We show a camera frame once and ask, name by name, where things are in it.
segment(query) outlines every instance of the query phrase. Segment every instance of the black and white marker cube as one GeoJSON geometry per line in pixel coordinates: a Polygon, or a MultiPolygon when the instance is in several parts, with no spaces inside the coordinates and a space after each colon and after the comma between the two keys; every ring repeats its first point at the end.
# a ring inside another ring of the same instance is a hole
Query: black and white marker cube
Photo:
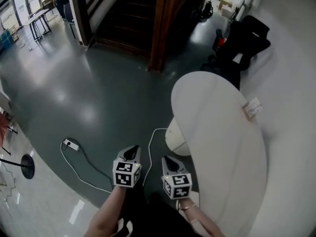
{"type": "Polygon", "coordinates": [[[113,163],[114,185],[131,187],[140,178],[141,164],[115,160],[113,163]]]}
{"type": "Polygon", "coordinates": [[[171,199],[188,198],[192,189],[191,174],[163,176],[163,189],[171,199]]]}

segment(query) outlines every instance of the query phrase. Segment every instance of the white oval table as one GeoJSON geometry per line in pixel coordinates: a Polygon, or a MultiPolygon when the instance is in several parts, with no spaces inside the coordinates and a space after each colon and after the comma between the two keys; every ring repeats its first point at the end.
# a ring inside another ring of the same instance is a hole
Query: white oval table
{"type": "Polygon", "coordinates": [[[265,194],[267,157],[247,101],[227,80],[209,72],[181,77],[171,94],[176,123],[190,150],[201,209],[226,237],[249,233],[265,194]]]}

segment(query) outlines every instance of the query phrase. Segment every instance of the bracelet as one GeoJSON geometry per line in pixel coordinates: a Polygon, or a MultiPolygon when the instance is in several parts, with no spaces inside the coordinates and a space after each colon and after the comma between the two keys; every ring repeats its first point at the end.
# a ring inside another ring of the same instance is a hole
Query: bracelet
{"type": "Polygon", "coordinates": [[[181,209],[181,211],[186,211],[186,210],[188,210],[189,208],[191,208],[193,206],[196,206],[196,204],[194,203],[194,204],[192,204],[190,206],[187,206],[187,207],[184,207],[184,208],[180,208],[180,209],[181,209]]]}

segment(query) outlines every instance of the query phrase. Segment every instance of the power strip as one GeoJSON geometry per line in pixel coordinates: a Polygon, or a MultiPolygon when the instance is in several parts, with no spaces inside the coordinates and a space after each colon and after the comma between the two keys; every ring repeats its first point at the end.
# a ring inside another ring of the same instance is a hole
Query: power strip
{"type": "Polygon", "coordinates": [[[63,142],[64,144],[66,144],[68,147],[71,147],[73,150],[78,151],[79,150],[79,146],[76,145],[75,143],[71,142],[70,140],[64,140],[63,142]]]}

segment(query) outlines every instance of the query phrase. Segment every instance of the black stand base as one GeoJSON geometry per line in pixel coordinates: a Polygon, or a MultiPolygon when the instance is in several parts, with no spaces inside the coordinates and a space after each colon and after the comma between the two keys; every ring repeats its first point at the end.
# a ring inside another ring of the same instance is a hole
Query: black stand base
{"type": "Polygon", "coordinates": [[[35,166],[33,158],[30,155],[23,155],[21,159],[21,165],[26,167],[21,167],[22,174],[26,179],[32,179],[35,173],[35,166]]]}

